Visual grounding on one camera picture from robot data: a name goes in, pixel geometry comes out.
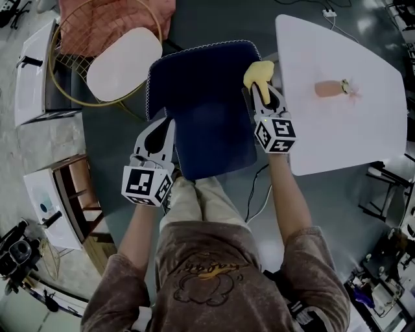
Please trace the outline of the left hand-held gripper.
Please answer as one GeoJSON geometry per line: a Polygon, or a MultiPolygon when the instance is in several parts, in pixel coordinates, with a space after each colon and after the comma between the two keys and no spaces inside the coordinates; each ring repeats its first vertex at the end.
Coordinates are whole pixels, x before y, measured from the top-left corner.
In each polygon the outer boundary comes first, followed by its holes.
{"type": "Polygon", "coordinates": [[[164,117],[137,137],[130,164],[124,167],[121,194],[134,204],[160,207],[171,189],[176,123],[164,117]]]}

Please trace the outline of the black office chair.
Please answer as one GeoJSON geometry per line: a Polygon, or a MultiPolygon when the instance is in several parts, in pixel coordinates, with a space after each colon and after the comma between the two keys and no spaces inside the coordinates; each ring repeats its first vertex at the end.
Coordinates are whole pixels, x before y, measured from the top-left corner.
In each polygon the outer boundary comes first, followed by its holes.
{"type": "Polygon", "coordinates": [[[10,25],[11,29],[18,29],[18,21],[20,17],[29,13],[28,5],[32,3],[31,0],[26,0],[22,7],[19,7],[23,0],[0,0],[0,29],[10,25]]]}

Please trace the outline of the black faucet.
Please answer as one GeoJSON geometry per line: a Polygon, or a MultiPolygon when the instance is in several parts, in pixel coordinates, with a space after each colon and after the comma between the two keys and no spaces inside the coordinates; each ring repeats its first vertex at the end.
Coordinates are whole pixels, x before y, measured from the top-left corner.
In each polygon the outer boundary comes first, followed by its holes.
{"type": "Polygon", "coordinates": [[[41,223],[39,223],[39,226],[41,226],[42,228],[47,229],[51,225],[53,225],[61,217],[62,217],[62,212],[61,211],[57,211],[56,213],[54,213],[53,215],[51,215],[47,219],[42,218],[41,219],[41,223]]]}
{"type": "Polygon", "coordinates": [[[36,58],[32,58],[29,56],[23,56],[19,62],[16,64],[16,67],[22,67],[24,68],[26,65],[32,65],[35,67],[41,67],[43,65],[43,61],[42,60],[38,60],[36,58]]]}

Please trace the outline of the black shelf rack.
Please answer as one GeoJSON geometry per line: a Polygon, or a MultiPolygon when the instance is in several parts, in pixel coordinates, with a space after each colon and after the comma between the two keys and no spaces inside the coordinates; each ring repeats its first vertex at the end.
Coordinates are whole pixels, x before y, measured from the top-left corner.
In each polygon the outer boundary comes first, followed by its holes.
{"type": "Polygon", "coordinates": [[[385,9],[404,39],[415,77],[415,0],[385,0],[385,9]]]}

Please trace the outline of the person's right forearm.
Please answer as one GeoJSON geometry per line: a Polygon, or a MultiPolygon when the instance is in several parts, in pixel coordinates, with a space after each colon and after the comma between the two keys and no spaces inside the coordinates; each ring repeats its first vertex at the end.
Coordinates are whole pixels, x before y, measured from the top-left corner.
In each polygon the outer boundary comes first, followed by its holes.
{"type": "Polygon", "coordinates": [[[312,218],[286,155],[269,154],[268,161],[276,218],[286,245],[291,235],[312,226],[312,218]]]}

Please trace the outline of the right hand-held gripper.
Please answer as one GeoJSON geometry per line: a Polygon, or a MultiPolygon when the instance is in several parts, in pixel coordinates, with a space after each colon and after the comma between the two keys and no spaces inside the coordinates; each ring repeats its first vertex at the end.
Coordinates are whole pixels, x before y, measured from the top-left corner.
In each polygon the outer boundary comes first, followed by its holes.
{"type": "Polygon", "coordinates": [[[288,154],[297,137],[293,128],[291,115],[287,111],[284,96],[268,84],[270,102],[267,108],[273,112],[264,113],[264,104],[260,89],[256,83],[251,87],[252,109],[255,113],[256,127],[254,135],[259,145],[267,154],[288,154]]]}

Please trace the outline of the white sink cabinet black frame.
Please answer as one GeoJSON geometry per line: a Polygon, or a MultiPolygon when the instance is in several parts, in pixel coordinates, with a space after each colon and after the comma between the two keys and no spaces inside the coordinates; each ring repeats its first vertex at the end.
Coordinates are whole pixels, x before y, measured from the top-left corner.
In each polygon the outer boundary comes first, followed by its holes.
{"type": "Polygon", "coordinates": [[[55,86],[55,78],[66,93],[71,91],[72,73],[63,65],[56,69],[48,67],[49,47],[57,28],[53,19],[36,31],[23,44],[19,60],[29,56],[43,61],[41,67],[26,65],[16,68],[16,90],[14,97],[15,127],[21,125],[72,117],[81,112],[82,107],[70,101],[55,86]]]}

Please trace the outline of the white desk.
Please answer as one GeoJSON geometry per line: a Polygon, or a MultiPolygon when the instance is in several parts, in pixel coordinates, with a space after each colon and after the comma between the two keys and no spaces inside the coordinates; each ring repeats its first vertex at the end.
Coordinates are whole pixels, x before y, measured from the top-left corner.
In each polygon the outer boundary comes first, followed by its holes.
{"type": "Polygon", "coordinates": [[[5,332],[80,332],[80,318],[52,312],[25,290],[0,299],[0,329],[5,332]]]}

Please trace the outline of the person's brown shirt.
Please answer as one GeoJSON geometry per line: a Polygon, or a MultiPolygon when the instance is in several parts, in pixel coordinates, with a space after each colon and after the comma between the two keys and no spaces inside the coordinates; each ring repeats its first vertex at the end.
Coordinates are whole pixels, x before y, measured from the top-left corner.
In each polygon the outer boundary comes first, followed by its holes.
{"type": "Polygon", "coordinates": [[[303,332],[304,318],[294,317],[299,310],[321,319],[314,332],[346,332],[350,300],[320,228],[289,237],[280,272],[281,284],[262,273],[247,228],[175,222],[160,233],[155,302],[138,269],[115,254],[80,330],[127,332],[148,313],[149,332],[303,332]]]}

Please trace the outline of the person's left forearm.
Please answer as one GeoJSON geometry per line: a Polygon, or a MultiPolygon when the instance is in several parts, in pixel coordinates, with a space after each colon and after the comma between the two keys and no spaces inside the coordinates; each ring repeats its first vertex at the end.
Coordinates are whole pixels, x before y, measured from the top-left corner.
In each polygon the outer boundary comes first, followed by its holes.
{"type": "Polygon", "coordinates": [[[147,272],[157,213],[157,207],[137,205],[118,249],[118,253],[139,270],[142,278],[147,272]]]}

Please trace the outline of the dark blue chair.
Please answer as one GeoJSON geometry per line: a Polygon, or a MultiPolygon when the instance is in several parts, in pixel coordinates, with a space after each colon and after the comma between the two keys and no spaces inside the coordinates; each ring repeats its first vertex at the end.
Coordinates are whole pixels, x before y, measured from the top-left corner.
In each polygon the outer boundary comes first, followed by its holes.
{"type": "Polygon", "coordinates": [[[182,174],[199,180],[237,171],[257,161],[243,77],[261,59],[248,40],[169,54],[148,72],[146,116],[163,110],[176,124],[175,149],[182,174]]]}

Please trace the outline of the pink cushion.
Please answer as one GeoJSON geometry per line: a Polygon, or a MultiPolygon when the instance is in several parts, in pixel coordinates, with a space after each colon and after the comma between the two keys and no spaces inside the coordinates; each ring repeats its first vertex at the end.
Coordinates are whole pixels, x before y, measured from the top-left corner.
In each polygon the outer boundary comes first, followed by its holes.
{"type": "Polygon", "coordinates": [[[166,40],[176,0],[59,0],[60,52],[98,56],[129,30],[166,40]]]}

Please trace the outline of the wooden slat board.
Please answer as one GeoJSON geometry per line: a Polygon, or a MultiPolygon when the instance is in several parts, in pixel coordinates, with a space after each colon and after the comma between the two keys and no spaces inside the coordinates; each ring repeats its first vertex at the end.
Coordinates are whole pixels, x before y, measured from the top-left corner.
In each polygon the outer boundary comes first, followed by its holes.
{"type": "Polygon", "coordinates": [[[83,247],[100,275],[104,274],[109,257],[117,253],[117,247],[109,233],[91,233],[83,247]]]}

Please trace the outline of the yellow cloth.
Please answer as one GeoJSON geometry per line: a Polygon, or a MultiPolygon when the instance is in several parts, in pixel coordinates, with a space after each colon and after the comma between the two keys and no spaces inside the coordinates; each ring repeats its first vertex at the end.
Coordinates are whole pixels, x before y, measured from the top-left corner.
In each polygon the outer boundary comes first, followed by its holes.
{"type": "Polygon", "coordinates": [[[270,103],[268,83],[271,81],[273,74],[274,63],[269,60],[253,62],[244,74],[244,86],[250,91],[252,85],[256,84],[263,98],[264,105],[270,103]]]}

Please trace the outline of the white sink cabinet wooden frame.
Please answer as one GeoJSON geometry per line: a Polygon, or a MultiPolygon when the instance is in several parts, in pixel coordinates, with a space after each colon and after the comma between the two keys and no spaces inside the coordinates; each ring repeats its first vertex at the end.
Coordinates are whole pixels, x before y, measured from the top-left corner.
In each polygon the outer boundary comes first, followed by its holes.
{"type": "Polygon", "coordinates": [[[53,246],[81,250],[83,242],[103,224],[104,213],[95,195],[85,154],[76,154],[23,177],[38,218],[62,212],[49,228],[42,228],[53,246]]]}

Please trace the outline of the cluttered workbench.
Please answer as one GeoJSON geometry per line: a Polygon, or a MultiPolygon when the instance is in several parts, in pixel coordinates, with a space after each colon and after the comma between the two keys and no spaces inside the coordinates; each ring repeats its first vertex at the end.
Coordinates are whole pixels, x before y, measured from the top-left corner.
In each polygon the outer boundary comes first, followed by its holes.
{"type": "Polygon", "coordinates": [[[392,228],[345,286],[369,332],[415,332],[415,237],[392,228]]]}

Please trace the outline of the white table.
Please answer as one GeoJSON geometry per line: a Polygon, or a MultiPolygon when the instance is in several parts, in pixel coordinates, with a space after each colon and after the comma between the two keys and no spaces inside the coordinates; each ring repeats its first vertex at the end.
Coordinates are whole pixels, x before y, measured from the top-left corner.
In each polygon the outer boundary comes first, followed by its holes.
{"type": "Polygon", "coordinates": [[[407,142],[401,73],[357,42],[309,21],[279,15],[282,90],[297,140],[291,169],[302,176],[400,156],[407,142]],[[320,98],[314,84],[350,80],[362,95],[320,98]]]}

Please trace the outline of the person's beige trousers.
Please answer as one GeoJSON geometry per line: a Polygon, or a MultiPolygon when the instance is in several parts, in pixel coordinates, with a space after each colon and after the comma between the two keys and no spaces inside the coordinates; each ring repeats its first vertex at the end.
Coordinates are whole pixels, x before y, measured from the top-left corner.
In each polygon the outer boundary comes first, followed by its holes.
{"type": "Polygon", "coordinates": [[[237,208],[215,177],[192,182],[178,177],[171,188],[171,208],[160,221],[162,230],[173,222],[216,222],[247,228],[237,208]]]}

